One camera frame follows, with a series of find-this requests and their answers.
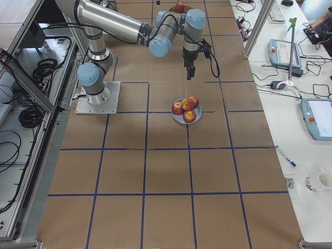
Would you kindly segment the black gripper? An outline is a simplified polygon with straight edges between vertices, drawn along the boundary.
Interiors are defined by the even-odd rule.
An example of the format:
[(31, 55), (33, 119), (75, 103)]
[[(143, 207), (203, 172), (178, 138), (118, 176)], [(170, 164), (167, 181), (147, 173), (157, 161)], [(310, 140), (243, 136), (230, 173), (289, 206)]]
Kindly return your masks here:
[(183, 47), (182, 56), (184, 59), (184, 67), (187, 69), (187, 80), (191, 80), (195, 76), (194, 61), (197, 59), (201, 49), (190, 51)]

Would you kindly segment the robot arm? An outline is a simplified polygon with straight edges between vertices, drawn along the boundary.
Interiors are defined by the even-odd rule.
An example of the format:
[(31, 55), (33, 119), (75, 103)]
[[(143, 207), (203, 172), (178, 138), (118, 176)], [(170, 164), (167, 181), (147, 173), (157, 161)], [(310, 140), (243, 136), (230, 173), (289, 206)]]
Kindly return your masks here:
[(112, 91), (103, 81), (113, 63), (114, 56), (106, 48), (103, 33), (119, 35), (145, 46), (157, 58), (165, 57), (176, 35), (184, 37), (183, 59), (187, 79), (195, 75), (194, 61), (202, 51), (202, 31), (205, 13), (191, 9), (186, 13), (160, 11), (157, 25), (153, 26), (92, 1), (57, 1), (62, 13), (84, 27), (88, 40), (90, 61), (79, 67), (77, 76), (86, 92), (86, 103), (92, 107), (112, 101)]

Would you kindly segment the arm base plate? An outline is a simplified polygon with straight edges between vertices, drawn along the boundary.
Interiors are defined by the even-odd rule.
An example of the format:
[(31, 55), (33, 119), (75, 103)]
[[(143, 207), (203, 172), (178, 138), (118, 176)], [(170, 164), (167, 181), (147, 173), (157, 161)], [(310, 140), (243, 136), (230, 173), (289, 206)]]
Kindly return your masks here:
[(117, 114), (121, 82), (105, 81), (104, 90), (98, 95), (89, 95), (82, 88), (76, 111), (78, 115)]

